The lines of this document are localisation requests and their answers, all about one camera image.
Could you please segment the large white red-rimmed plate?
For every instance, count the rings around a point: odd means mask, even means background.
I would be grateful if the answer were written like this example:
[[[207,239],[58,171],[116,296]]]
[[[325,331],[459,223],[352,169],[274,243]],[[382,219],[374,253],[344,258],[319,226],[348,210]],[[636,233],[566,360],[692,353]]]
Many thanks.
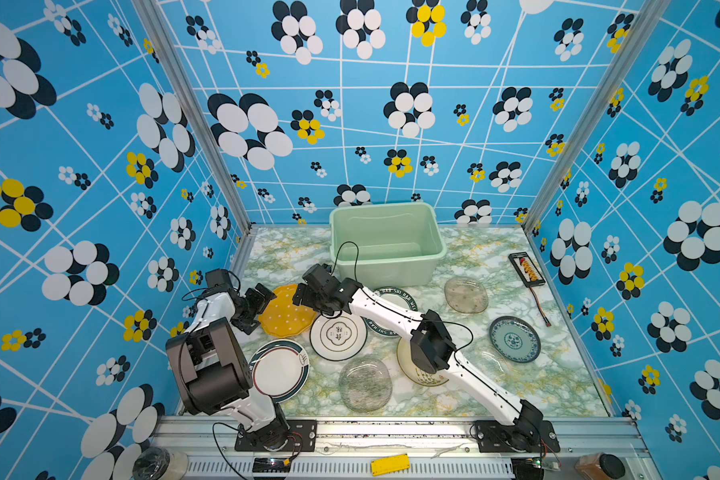
[[[296,396],[310,373],[307,351],[288,339],[273,340],[261,346],[249,365],[255,387],[278,403]]]

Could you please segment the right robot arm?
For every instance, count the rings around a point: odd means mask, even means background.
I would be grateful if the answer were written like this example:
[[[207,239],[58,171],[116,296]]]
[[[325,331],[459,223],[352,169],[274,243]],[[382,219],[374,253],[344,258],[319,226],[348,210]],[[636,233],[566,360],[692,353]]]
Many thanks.
[[[552,425],[526,399],[500,386],[473,365],[455,345],[446,323],[433,310],[404,309],[352,278],[340,280],[326,264],[315,264],[297,285],[293,304],[333,316],[343,312],[367,318],[406,340],[416,367],[442,374],[482,404],[500,425],[499,437],[518,452],[560,451]]]

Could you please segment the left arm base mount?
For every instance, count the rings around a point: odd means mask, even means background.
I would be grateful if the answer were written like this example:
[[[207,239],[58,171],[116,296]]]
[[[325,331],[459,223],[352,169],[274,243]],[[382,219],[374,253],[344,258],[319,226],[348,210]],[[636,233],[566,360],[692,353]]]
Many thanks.
[[[266,427],[238,435],[237,452],[313,452],[317,440],[316,420],[275,420]]]

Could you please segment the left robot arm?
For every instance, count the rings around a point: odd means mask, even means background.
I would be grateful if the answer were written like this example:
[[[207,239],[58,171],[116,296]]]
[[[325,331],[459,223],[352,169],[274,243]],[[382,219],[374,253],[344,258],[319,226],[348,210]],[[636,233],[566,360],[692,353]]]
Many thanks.
[[[226,269],[210,271],[206,281],[188,330],[166,342],[185,410],[230,415],[253,446],[279,450],[287,444],[290,425],[278,402],[254,385],[236,337],[260,325],[258,316],[277,295],[262,284],[241,292],[239,278]]]

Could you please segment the white teal lettered plate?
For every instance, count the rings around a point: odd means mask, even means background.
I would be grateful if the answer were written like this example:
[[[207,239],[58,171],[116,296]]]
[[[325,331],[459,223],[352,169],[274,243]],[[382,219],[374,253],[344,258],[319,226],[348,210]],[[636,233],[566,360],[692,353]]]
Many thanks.
[[[418,311],[418,305],[415,299],[405,290],[397,287],[381,287],[374,291],[374,293],[380,296],[382,299],[387,300],[401,308]],[[366,326],[374,333],[383,337],[397,337],[397,334],[390,329],[385,329],[379,326],[374,321],[363,318]]]

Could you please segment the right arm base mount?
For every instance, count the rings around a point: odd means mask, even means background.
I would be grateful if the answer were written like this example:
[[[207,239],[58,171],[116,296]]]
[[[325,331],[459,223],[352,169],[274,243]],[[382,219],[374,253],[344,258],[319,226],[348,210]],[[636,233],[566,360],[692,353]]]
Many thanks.
[[[546,455],[559,453],[559,439],[550,421],[543,420],[538,430],[524,435],[516,427],[501,425],[494,420],[477,420],[469,429],[481,453],[528,453]]]

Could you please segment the yellow polka dot plate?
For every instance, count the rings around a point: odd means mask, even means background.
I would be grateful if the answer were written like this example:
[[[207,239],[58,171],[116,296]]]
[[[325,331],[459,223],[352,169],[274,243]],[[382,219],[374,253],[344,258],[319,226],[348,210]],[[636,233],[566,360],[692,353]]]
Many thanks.
[[[259,316],[263,331],[276,338],[290,338],[308,330],[318,313],[305,306],[296,306],[293,296],[297,284],[284,285],[274,290],[273,299]]]

